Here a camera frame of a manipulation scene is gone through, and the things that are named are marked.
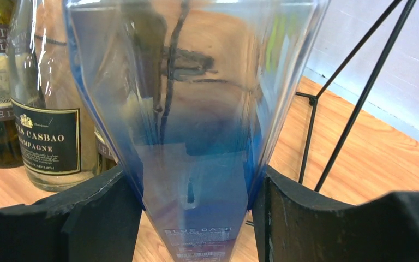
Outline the blue square bottle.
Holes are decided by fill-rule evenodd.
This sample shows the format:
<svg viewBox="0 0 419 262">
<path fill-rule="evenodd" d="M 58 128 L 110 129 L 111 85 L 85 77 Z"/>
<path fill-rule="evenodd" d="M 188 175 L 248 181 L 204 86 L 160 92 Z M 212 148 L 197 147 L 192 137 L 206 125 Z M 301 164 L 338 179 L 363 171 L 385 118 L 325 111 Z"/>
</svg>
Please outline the blue square bottle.
<svg viewBox="0 0 419 262">
<path fill-rule="evenodd" d="M 174 261 L 230 261 L 329 1 L 64 1 L 86 107 Z"/>
</svg>

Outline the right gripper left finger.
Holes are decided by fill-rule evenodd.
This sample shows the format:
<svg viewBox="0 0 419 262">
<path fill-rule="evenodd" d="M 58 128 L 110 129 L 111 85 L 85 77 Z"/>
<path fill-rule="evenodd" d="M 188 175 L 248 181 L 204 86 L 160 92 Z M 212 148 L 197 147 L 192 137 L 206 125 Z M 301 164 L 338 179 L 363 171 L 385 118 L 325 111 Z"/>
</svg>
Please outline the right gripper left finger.
<svg viewBox="0 0 419 262">
<path fill-rule="evenodd" d="M 132 261 L 142 207 L 119 168 L 0 208 L 0 261 Z"/>
</svg>

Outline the clear champagne bottle black label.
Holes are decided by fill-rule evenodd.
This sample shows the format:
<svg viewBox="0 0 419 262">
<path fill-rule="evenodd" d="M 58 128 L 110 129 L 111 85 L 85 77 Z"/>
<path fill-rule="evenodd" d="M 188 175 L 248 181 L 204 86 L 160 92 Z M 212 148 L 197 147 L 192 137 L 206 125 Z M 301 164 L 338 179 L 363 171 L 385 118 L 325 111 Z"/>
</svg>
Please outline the clear champagne bottle black label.
<svg viewBox="0 0 419 262">
<path fill-rule="evenodd" d="M 23 164 L 38 188 L 93 178 L 94 123 L 70 71 L 61 1 L 17 1 L 7 47 L 10 98 Z"/>
</svg>

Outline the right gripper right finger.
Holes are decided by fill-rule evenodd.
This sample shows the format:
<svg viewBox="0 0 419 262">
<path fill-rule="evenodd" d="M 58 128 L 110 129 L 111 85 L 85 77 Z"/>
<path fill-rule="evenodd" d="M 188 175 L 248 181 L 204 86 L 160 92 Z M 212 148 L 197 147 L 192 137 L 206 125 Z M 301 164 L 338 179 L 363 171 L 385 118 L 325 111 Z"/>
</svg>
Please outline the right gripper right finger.
<svg viewBox="0 0 419 262">
<path fill-rule="evenodd" d="M 252 214 L 259 261 L 419 261 L 419 192 L 355 206 L 269 167 Z"/>
</svg>

